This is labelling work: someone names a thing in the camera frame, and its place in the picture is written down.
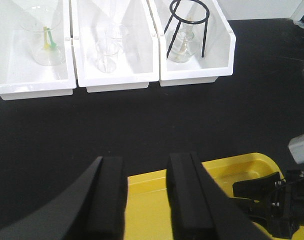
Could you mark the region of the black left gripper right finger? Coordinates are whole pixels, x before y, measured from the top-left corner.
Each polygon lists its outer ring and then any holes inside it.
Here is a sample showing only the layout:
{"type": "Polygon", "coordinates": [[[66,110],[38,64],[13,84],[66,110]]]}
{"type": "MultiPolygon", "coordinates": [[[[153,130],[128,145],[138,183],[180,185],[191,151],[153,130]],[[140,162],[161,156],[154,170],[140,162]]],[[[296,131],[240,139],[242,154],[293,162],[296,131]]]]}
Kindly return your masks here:
{"type": "Polygon", "coordinates": [[[194,152],[172,153],[166,187],[176,240],[267,240],[223,192],[194,152]]]}

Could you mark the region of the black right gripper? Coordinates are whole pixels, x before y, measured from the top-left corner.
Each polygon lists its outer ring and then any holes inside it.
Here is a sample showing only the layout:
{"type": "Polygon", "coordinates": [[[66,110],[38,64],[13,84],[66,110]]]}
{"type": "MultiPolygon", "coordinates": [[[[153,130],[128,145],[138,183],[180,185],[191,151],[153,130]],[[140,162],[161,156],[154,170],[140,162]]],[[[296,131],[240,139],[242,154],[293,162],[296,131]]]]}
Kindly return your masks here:
{"type": "Polygon", "coordinates": [[[289,170],[235,182],[236,205],[276,238],[291,238],[304,226],[304,171],[289,170]]]}

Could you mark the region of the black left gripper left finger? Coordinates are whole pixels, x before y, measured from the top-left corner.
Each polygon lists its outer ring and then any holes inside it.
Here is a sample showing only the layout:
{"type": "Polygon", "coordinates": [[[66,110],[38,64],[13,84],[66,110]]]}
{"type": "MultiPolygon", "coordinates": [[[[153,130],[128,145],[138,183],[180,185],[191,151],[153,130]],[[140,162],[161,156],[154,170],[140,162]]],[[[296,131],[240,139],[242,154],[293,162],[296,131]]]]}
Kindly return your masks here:
{"type": "Polygon", "coordinates": [[[123,159],[100,156],[57,197],[0,229],[0,240],[122,240],[127,195],[123,159]]]}

